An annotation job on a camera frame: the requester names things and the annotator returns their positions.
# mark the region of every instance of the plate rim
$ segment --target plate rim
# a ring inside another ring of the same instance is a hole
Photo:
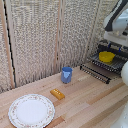
[[[11,117],[10,117],[10,112],[11,112],[12,106],[14,105],[14,103],[15,103],[17,100],[19,100],[19,99],[21,99],[21,98],[23,98],[23,97],[25,97],[25,96],[29,96],[29,95],[41,96],[41,97],[47,99],[47,100],[51,103],[51,105],[53,106],[53,115],[52,115],[51,120],[50,120],[48,123],[46,123],[45,126],[41,126],[41,127],[40,127],[40,128],[44,128],[44,127],[46,127],[48,124],[50,124],[51,121],[53,120],[54,115],[55,115],[55,107],[54,107],[53,103],[51,102],[51,100],[49,100],[47,97],[45,97],[45,96],[43,96],[43,95],[39,95],[39,94],[27,94],[27,95],[23,95],[23,96],[17,98],[16,100],[14,100],[14,101],[12,102],[11,106],[9,107],[9,111],[8,111],[9,120],[10,120],[10,122],[11,122],[16,128],[24,128],[24,127],[19,127],[19,126],[17,126],[17,125],[15,124],[15,122],[12,121],[12,119],[11,119]]]

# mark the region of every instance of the dish rack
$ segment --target dish rack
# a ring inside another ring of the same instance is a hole
[[[121,70],[123,65],[128,60],[128,48],[118,45],[114,42],[108,43],[106,40],[102,40],[98,44],[98,49],[95,54],[87,58],[86,64],[81,64],[80,70],[83,70],[93,77],[103,81],[106,84],[112,79],[119,78],[121,76]],[[99,60],[99,53],[102,51],[108,51],[115,54],[112,62],[105,63]]]

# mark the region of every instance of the plate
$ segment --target plate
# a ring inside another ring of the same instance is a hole
[[[8,116],[17,128],[43,128],[52,121],[54,113],[54,105],[48,98],[29,94],[12,103]]]

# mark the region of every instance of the small yellow object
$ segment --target small yellow object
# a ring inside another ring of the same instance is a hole
[[[112,52],[104,51],[99,53],[99,60],[102,62],[111,62],[114,57],[115,54],[113,54]]]
[[[53,89],[50,91],[50,93],[55,96],[58,100],[61,100],[65,98],[65,95],[61,93],[58,89]]]

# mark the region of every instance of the cup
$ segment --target cup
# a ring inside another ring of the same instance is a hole
[[[65,84],[71,81],[72,77],[72,68],[70,67],[63,67],[61,73],[61,81]]]

